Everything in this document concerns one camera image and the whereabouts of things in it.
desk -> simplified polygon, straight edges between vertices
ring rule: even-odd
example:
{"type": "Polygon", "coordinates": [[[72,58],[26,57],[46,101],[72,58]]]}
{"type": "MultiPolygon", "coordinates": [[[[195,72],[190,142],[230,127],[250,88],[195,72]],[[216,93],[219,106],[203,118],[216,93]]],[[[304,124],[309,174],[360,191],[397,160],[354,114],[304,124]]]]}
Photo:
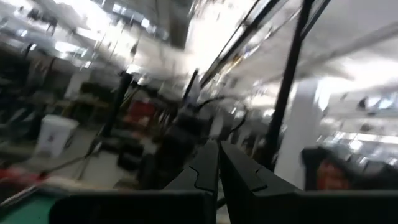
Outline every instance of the desk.
{"type": "MultiPolygon", "coordinates": [[[[62,189],[65,192],[78,192],[80,190],[106,190],[98,187],[86,185],[84,183],[75,182],[74,180],[61,177],[50,177],[44,182],[44,188],[47,186],[62,189]]],[[[37,191],[31,196],[21,200],[16,206],[10,208],[0,217],[0,223],[4,224],[47,224],[51,207],[62,197],[68,194],[62,193],[45,193],[45,190],[37,191]]]]}

white bucket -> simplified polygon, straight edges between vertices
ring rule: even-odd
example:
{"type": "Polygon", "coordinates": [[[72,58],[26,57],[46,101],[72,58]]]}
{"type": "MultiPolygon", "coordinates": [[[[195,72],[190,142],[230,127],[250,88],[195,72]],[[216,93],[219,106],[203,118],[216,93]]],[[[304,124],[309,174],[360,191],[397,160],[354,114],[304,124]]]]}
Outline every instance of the white bucket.
{"type": "Polygon", "coordinates": [[[46,115],[42,120],[35,153],[49,152],[51,157],[58,157],[70,145],[78,125],[72,119],[46,115]]]}

industrial room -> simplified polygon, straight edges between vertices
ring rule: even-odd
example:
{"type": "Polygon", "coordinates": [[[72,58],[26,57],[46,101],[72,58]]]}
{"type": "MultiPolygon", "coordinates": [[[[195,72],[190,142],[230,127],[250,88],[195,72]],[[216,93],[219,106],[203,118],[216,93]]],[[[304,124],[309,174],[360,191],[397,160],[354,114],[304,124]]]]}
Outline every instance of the industrial room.
{"type": "MultiPolygon", "coordinates": [[[[272,123],[302,3],[1,1],[0,85],[6,93],[0,159],[17,172],[45,173],[47,184],[70,191],[143,190],[136,177],[142,160],[157,154],[181,102],[200,105],[219,97],[198,115],[212,121],[204,136],[222,138],[264,165],[260,149],[269,147],[267,133],[277,127],[278,159],[271,158],[271,169],[299,189],[305,188],[297,171],[304,170],[300,153],[306,147],[343,147],[349,155],[395,166],[393,0],[313,3],[309,21],[317,18],[301,34],[284,116],[278,116],[279,127],[272,123]],[[115,111],[125,74],[132,80],[115,111]],[[46,117],[73,126],[70,145],[54,155],[39,152],[46,117]],[[105,126],[111,137],[99,147],[109,149],[93,149],[105,126]],[[118,164],[125,145],[139,151],[135,168],[118,164]],[[91,150],[98,155],[82,158],[91,150]]],[[[217,219],[229,223],[227,206],[217,219]]]]}

metal pole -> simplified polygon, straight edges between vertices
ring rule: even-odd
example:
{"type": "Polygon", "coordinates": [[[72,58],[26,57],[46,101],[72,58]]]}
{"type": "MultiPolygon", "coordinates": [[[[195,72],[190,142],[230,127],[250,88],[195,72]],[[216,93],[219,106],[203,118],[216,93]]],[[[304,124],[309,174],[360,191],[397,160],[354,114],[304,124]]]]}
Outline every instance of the metal pole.
{"type": "Polygon", "coordinates": [[[300,56],[300,50],[303,42],[303,39],[301,38],[301,33],[305,25],[307,24],[313,2],[314,0],[303,0],[302,10],[300,13],[300,17],[297,21],[297,26],[293,37],[292,45],[290,47],[290,53],[287,59],[282,84],[280,86],[278,99],[275,105],[275,112],[272,116],[272,120],[266,136],[266,145],[263,150],[257,150],[257,153],[254,155],[254,158],[258,161],[258,163],[271,171],[274,170],[273,159],[278,150],[277,146],[280,127],[282,126],[282,122],[285,116],[286,105],[287,101],[289,100],[289,93],[292,88],[294,74],[300,56]]]}
{"type": "Polygon", "coordinates": [[[26,49],[24,50],[24,59],[27,59],[27,56],[29,55],[29,52],[30,52],[30,48],[32,48],[32,46],[33,46],[33,43],[30,43],[30,44],[26,47],[26,49]]]}
{"type": "Polygon", "coordinates": [[[111,135],[113,124],[119,113],[120,106],[123,102],[124,95],[126,94],[127,89],[130,86],[131,80],[132,75],[127,74],[126,72],[122,72],[118,92],[116,93],[115,99],[113,101],[111,112],[109,113],[108,119],[106,120],[105,125],[99,133],[101,137],[109,137],[111,135]]]}
{"type": "Polygon", "coordinates": [[[185,90],[184,96],[182,97],[182,102],[183,102],[183,103],[185,103],[185,102],[187,101],[189,92],[190,92],[191,89],[192,89],[193,82],[197,79],[198,73],[199,73],[199,70],[198,70],[198,69],[196,69],[196,70],[193,72],[192,77],[191,77],[191,80],[189,81],[189,84],[188,84],[188,86],[187,86],[187,89],[185,90]]]}
{"type": "MultiPolygon", "coordinates": [[[[203,78],[200,80],[201,88],[203,88],[218,73],[218,71],[221,70],[223,66],[236,55],[237,51],[249,40],[249,38],[254,35],[258,28],[260,28],[260,24],[263,22],[264,18],[266,16],[269,16],[269,18],[272,17],[272,15],[270,15],[272,14],[271,11],[279,2],[279,0],[270,0],[269,3],[267,3],[267,5],[261,10],[259,15],[253,20],[253,22],[246,27],[242,35],[231,46],[230,50],[224,55],[224,57],[221,60],[216,58],[208,72],[206,72],[203,78]]],[[[287,0],[283,0],[279,6],[282,7],[286,2],[287,0]]]]}
{"type": "Polygon", "coordinates": [[[329,5],[330,0],[323,0],[317,10],[313,13],[312,17],[308,20],[307,25],[305,25],[303,32],[301,33],[301,39],[304,40],[307,34],[312,30],[312,27],[318,21],[319,17],[322,15],[323,11],[329,5]]]}

floor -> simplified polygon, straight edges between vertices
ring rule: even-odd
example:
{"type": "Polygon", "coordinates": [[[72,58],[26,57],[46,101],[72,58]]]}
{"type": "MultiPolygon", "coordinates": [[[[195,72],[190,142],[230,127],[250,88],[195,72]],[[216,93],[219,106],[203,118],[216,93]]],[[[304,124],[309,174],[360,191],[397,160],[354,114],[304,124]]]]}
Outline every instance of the floor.
{"type": "MultiPolygon", "coordinates": [[[[91,141],[93,140],[96,131],[87,129],[78,129],[70,147],[64,150],[58,158],[50,158],[44,156],[32,156],[31,159],[20,164],[31,171],[42,171],[50,169],[71,159],[84,156],[87,152],[91,141]]],[[[152,144],[150,139],[143,139],[141,144],[144,145],[144,153],[153,153],[155,151],[155,145],[152,144]]],[[[34,146],[20,147],[17,149],[21,153],[32,154],[35,151],[34,146]]],[[[110,154],[108,152],[102,152],[98,157],[92,157],[88,163],[86,170],[81,176],[80,181],[95,185],[98,187],[112,188],[120,179],[126,176],[131,176],[129,173],[123,171],[116,165],[117,155],[110,154]]],[[[77,162],[74,165],[60,169],[53,173],[53,175],[59,175],[70,179],[77,180],[81,173],[83,163],[77,162]]],[[[218,197],[223,197],[223,190],[221,181],[219,184],[218,197]]],[[[218,210],[218,223],[229,223],[228,211],[226,206],[218,210]]]]}

